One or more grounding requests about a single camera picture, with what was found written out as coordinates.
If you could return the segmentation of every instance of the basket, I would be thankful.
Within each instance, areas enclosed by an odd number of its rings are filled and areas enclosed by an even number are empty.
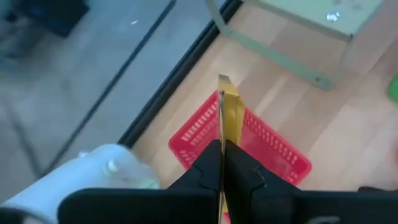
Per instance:
[[[218,92],[215,91],[174,134],[169,147],[189,169],[210,141],[218,139]],[[241,148],[274,174],[297,185],[311,171],[311,162],[247,108]]]

